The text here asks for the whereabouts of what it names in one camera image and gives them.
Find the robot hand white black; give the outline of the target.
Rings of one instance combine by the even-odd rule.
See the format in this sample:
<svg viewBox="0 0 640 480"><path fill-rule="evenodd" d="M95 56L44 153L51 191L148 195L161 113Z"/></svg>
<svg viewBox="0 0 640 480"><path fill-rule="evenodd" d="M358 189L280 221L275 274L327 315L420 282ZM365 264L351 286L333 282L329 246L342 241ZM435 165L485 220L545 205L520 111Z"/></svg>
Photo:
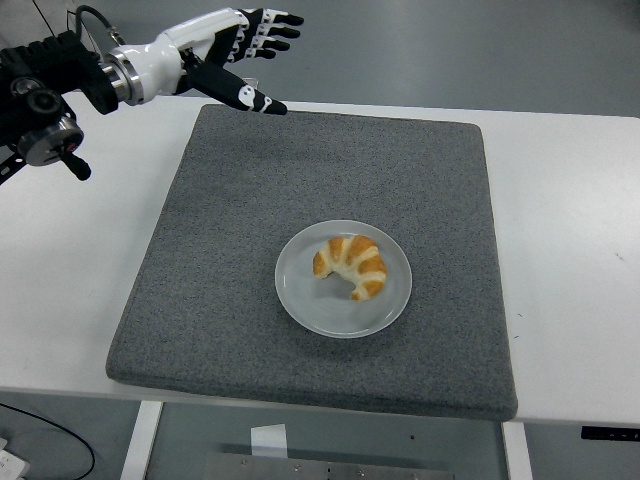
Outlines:
<svg viewBox="0 0 640 480"><path fill-rule="evenodd" d="M137 102L161 93L194 89L231 108L284 115L287 107L231 73L226 66L246 59L272 59L300 36L304 19L271 8L224 8L161 32L127 51L141 83Z"/></svg>

